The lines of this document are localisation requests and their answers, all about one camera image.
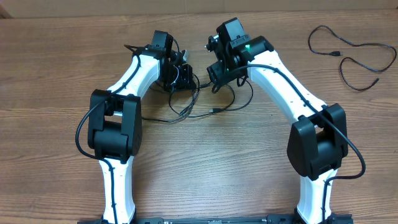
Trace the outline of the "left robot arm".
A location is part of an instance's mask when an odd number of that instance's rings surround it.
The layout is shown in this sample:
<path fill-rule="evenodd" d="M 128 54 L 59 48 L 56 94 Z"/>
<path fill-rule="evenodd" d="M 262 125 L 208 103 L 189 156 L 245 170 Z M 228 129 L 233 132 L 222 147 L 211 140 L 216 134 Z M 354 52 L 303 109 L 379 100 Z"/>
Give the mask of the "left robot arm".
<path fill-rule="evenodd" d="M 97 223 L 134 223 L 136 206 L 132 196 L 132 168 L 142 142 L 141 100 L 156 81 L 167 93 L 198 90 L 185 52 L 172 50 L 176 40 L 155 31 L 143 47 L 128 45 L 131 65 L 107 90 L 90 97 L 88 146 L 93 149 L 104 180 L 105 209 Z"/>

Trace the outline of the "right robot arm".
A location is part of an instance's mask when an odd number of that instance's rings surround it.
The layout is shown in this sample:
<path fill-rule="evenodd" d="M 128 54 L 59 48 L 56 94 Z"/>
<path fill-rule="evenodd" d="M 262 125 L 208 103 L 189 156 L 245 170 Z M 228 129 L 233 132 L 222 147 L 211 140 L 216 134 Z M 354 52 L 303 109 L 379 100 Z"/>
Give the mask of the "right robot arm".
<path fill-rule="evenodd" d="M 238 18 L 216 29 L 206 48 L 217 62 L 207 68 L 212 92 L 235 80 L 257 83 L 291 125 L 287 156 L 300 176 L 300 200 L 293 215 L 275 215 L 278 223 L 352 223 L 351 215 L 331 211 L 332 179 L 348 154 L 346 114 L 309 92 L 285 67 L 263 36 L 250 38 Z"/>

